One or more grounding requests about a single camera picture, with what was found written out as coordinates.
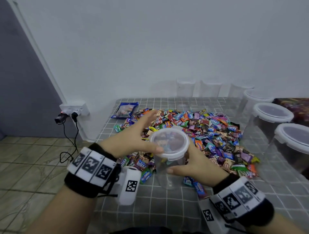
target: hand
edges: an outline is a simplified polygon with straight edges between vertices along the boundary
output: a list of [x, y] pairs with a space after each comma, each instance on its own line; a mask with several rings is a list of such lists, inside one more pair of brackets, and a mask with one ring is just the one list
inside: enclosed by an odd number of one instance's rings
[[190, 139], [187, 150], [189, 155], [189, 163], [187, 165], [173, 166], [167, 169], [168, 174], [179, 176], [190, 176], [203, 185], [214, 187], [224, 178], [228, 177], [228, 173], [210, 161]]
[[163, 148], [155, 143], [141, 139], [142, 132], [156, 119], [158, 110], [151, 110], [142, 116], [135, 124], [127, 127], [116, 135], [100, 143], [101, 147], [115, 158], [124, 157], [133, 152], [144, 151], [147, 153], [162, 154]]

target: black wristband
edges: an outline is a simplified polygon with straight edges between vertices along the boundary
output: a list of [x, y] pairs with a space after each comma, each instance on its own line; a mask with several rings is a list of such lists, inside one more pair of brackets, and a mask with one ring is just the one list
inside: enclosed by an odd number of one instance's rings
[[[230, 186], [239, 178], [240, 177], [238, 175], [229, 174], [228, 177], [213, 187], [214, 194], [217, 194], [226, 187]], [[249, 227], [251, 225], [262, 227], [270, 223], [270, 221], [273, 219], [274, 213], [275, 209], [272, 203], [270, 203], [270, 201], [265, 198], [263, 202], [260, 203], [257, 207], [245, 215], [239, 217], [236, 219], [236, 221], [238, 221], [244, 227]]]
[[[91, 144], [88, 148], [116, 162], [114, 156], [104, 151], [97, 143]], [[95, 198], [102, 191], [102, 187], [86, 182], [70, 172], [66, 175], [64, 183], [69, 189], [87, 198]]]

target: black plug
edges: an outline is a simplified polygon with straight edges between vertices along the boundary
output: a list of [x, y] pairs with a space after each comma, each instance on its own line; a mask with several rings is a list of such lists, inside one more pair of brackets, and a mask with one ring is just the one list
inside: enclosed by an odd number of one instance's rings
[[69, 116], [66, 113], [60, 113], [58, 114], [58, 117], [55, 118], [55, 122], [56, 124], [64, 123], [68, 117]]
[[72, 119], [74, 120], [75, 123], [77, 122], [77, 116], [78, 116], [78, 114], [76, 112], [73, 112], [71, 114], [71, 117], [72, 117]]

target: white wall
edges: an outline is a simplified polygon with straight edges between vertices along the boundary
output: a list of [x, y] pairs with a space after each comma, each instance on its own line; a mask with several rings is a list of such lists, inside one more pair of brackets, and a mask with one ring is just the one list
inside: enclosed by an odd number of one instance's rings
[[18, 0], [65, 99], [89, 106], [82, 120], [89, 139], [116, 99], [174, 97], [178, 77], [254, 79], [276, 97], [308, 97], [308, 4]]

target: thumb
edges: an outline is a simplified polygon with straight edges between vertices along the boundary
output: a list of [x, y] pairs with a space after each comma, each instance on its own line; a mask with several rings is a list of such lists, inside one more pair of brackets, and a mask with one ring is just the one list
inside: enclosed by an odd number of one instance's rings
[[190, 165], [180, 165], [180, 166], [169, 167], [166, 170], [166, 172], [172, 175], [191, 176], [192, 169]]
[[138, 151], [144, 151], [147, 153], [155, 153], [155, 154], [162, 154], [164, 153], [164, 149], [161, 146], [149, 141], [141, 140], [138, 145]]

